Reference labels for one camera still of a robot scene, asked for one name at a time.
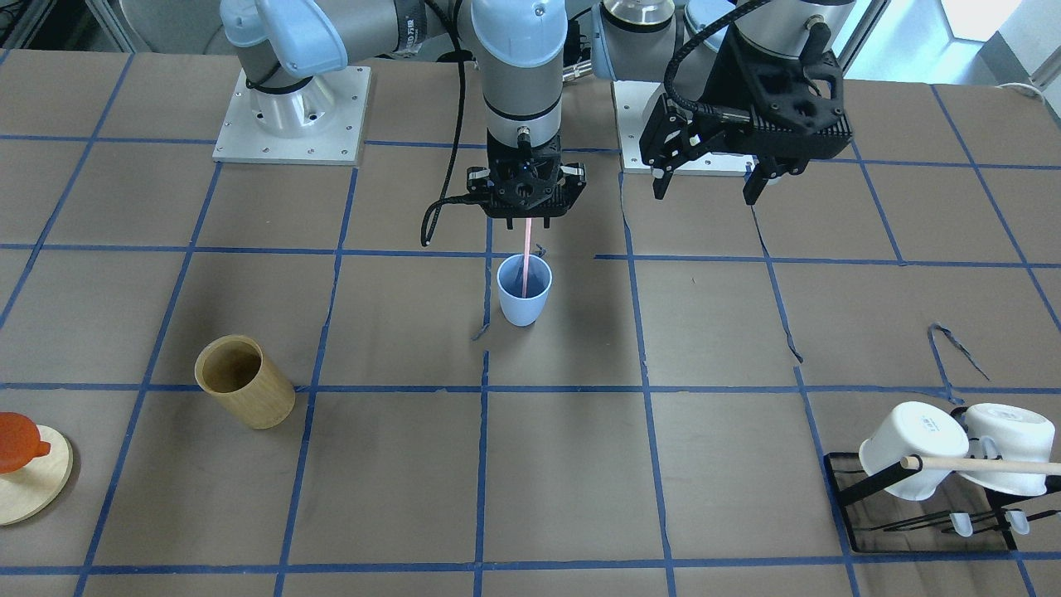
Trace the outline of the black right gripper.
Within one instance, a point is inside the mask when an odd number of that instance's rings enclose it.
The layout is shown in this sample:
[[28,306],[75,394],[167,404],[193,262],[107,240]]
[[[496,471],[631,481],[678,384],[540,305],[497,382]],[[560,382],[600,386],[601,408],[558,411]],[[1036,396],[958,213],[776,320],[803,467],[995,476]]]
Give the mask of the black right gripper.
[[516,146],[487,135],[487,166],[467,170],[467,190],[489,218],[505,220],[514,230],[515,218],[564,216],[587,185],[584,163],[562,163],[560,136],[542,146],[530,146],[522,134]]

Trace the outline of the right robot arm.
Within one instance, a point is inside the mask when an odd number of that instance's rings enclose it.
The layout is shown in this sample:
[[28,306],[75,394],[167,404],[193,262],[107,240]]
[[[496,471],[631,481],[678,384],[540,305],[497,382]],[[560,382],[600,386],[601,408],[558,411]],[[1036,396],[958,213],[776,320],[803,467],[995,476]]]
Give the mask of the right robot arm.
[[586,186],[561,157],[562,1],[223,1],[222,31],[241,62],[213,158],[228,163],[356,163],[369,75],[356,62],[414,56],[447,36],[448,62],[481,71],[487,165],[470,166],[460,196],[425,212],[422,245],[441,208],[473,205],[489,218],[560,218]]

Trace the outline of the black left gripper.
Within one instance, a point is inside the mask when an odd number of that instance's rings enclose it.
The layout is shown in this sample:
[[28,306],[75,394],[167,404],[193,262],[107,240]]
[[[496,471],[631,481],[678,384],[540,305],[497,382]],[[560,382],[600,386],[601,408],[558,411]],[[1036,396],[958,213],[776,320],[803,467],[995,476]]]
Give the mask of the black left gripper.
[[779,57],[730,27],[698,98],[679,90],[678,68],[668,66],[639,139],[656,200],[666,197],[676,170],[708,153],[755,158],[742,190],[754,206],[780,175],[800,174],[811,160],[836,158],[849,146],[853,131],[831,29],[810,24],[804,34],[795,56]]

